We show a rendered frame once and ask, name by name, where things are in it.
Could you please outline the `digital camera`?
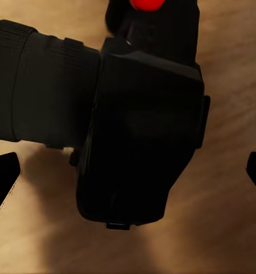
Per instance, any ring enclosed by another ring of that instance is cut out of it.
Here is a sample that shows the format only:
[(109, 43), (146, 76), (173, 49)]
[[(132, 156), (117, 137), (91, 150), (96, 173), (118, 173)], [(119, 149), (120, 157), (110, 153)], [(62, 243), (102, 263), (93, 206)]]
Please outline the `digital camera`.
[(197, 0), (109, 0), (99, 51), (0, 19), (0, 140), (74, 148), (85, 219), (157, 222), (204, 140), (199, 20)]

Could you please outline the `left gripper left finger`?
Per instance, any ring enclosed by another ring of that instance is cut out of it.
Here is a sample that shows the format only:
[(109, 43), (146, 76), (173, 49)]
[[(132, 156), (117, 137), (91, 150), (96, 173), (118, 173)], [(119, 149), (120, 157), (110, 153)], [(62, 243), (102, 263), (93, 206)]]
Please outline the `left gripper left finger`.
[(0, 155), (0, 206), (21, 173), (15, 152)]

